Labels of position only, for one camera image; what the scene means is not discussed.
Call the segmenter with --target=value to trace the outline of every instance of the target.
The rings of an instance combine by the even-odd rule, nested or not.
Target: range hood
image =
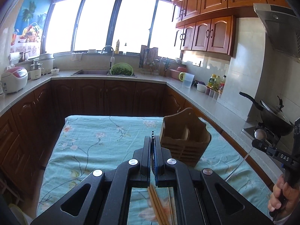
[[[274,49],[300,59],[300,21],[293,10],[264,3],[253,6]]]

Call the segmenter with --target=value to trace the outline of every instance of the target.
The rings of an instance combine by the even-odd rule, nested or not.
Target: measuring cup
[[[182,86],[190,88],[193,83],[194,74],[181,72],[178,78],[180,81],[182,81]]]

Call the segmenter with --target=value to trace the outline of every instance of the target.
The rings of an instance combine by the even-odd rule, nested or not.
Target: human hand
[[[288,200],[285,207],[281,207],[282,204],[278,200],[281,190]],[[275,209],[281,208],[283,211],[276,217],[277,220],[280,220],[293,212],[299,202],[299,197],[299,185],[297,185],[297,188],[293,189],[288,183],[284,182],[283,175],[281,175],[273,187],[273,193],[270,195],[270,200],[268,202],[268,209],[272,212]]]

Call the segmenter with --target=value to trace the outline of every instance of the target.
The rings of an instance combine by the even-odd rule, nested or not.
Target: faucet
[[[112,66],[115,64],[115,57],[114,57],[114,54],[115,54],[115,51],[113,49],[112,46],[110,45],[107,45],[107,46],[104,46],[102,51],[101,51],[101,54],[103,53],[103,50],[106,48],[106,47],[110,47],[112,49],[112,57],[110,58],[110,65],[109,65],[109,70],[112,68]]]

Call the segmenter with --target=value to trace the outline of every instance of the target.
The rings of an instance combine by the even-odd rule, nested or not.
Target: stove
[[[249,127],[249,128],[244,128],[242,131],[243,133],[245,133],[251,140],[255,139],[254,137],[254,132],[257,130],[257,129],[262,129],[265,131],[265,133],[267,134],[267,139],[266,139],[266,142],[270,145],[270,146],[273,146],[275,147],[279,140],[280,140],[280,136],[272,133],[269,129],[267,129],[265,127],[265,125],[263,123],[257,123],[256,126],[253,126],[253,127]]]

